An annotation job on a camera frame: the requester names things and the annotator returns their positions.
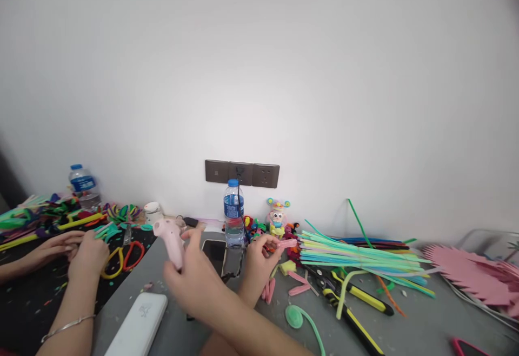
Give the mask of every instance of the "water bottle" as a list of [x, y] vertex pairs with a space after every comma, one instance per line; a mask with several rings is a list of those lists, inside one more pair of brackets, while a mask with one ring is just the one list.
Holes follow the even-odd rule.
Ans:
[[70, 184], [79, 199], [81, 208], [96, 212], [97, 206], [101, 204], [101, 195], [92, 174], [81, 164], [74, 164], [70, 169], [72, 169], [69, 174]]
[[238, 248], [245, 243], [245, 225], [243, 224], [243, 192], [238, 193], [238, 179], [229, 180], [223, 198], [225, 212], [225, 239], [229, 248]]

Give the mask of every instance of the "wall socket panel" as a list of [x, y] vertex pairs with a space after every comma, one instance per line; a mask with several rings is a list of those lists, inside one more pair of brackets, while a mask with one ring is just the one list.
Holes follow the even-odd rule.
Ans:
[[229, 181], [229, 163], [227, 161], [206, 160], [205, 181], [227, 184]]
[[239, 175], [240, 186], [252, 186], [252, 164], [251, 163], [238, 163], [234, 161], [229, 162], [229, 179], [238, 178], [238, 169], [243, 168], [243, 171]]
[[255, 187], [277, 188], [279, 176], [279, 165], [254, 164], [252, 168], [252, 185]]
[[255, 186], [265, 188], [277, 188], [277, 180], [280, 176], [279, 165], [251, 164], [235, 161], [206, 160], [205, 181], [213, 183], [225, 183], [229, 179], [237, 179], [236, 168], [243, 168], [239, 183], [241, 186]]

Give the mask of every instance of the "hand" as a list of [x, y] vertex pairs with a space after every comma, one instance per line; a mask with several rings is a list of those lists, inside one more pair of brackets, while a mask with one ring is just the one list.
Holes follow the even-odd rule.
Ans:
[[[245, 278], [240, 285], [238, 295], [251, 308], [256, 306], [263, 287], [269, 281], [270, 274], [283, 254], [284, 249], [277, 249], [278, 242], [279, 240], [274, 236], [263, 234], [255, 238], [247, 248]], [[268, 256], [264, 245], [276, 248], [272, 256]]]
[[96, 240], [96, 232], [89, 230], [73, 260], [70, 262], [69, 279], [93, 277], [99, 278], [107, 263], [110, 249], [101, 239]]
[[67, 232], [46, 240], [39, 247], [22, 257], [18, 264], [22, 273], [35, 271], [59, 256], [67, 256], [71, 261], [77, 253], [77, 244], [83, 240], [85, 232]]
[[164, 279], [184, 311], [208, 323], [217, 314], [225, 298], [234, 295], [216, 273], [207, 256], [200, 250], [202, 229], [183, 233], [182, 240], [190, 239], [185, 249], [182, 273], [171, 261], [164, 263]]

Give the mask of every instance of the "blue bottle label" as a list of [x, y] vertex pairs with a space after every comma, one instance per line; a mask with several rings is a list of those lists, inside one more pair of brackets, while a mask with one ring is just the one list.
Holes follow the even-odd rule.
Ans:
[[96, 186], [92, 176], [77, 177], [72, 179], [70, 182], [72, 183], [74, 192], [87, 191], [89, 189], [93, 189]]
[[235, 202], [236, 195], [228, 195], [225, 197], [225, 200], [223, 201], [223, 212], [225, 213], [225, 216], [227, 218], [241, 218], [241, 215], [243, 215], [243, 197], [240, 196], [240, 204], [241, 207], [238, 212], [238, 205], [229, 205], [229, 203]]

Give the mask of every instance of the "bangle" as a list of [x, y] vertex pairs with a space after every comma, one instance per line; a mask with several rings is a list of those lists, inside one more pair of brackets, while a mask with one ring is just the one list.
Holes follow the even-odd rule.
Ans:
[[72, 327], [74, 325], [77, 325], [77, 324], [80, 324], [82, 321], [84, 321], [85, 319], [89, 319], [89, 318], [94, 318], [96, 315], [95, 314], [92, 314], [92, 315], [87, 315], [86, 317], [81, 317], [79, 318], [78, 320], [76, 321], [72, 321], [71, 323], [69, 324], [66, 324], [65, 326], [59, 328], [59, 329], [56, 329], [55, 331], [53, 332], [50, 332], [49, 334], [46, 334], [45, 336], [42, 337], [42, 344], [47, 341], [49, 338], [51, 338], [53, 335], [59, 333], [59, 332], [62, 332], [63, 330], [65, 329], [68, 329], [69, 327]]

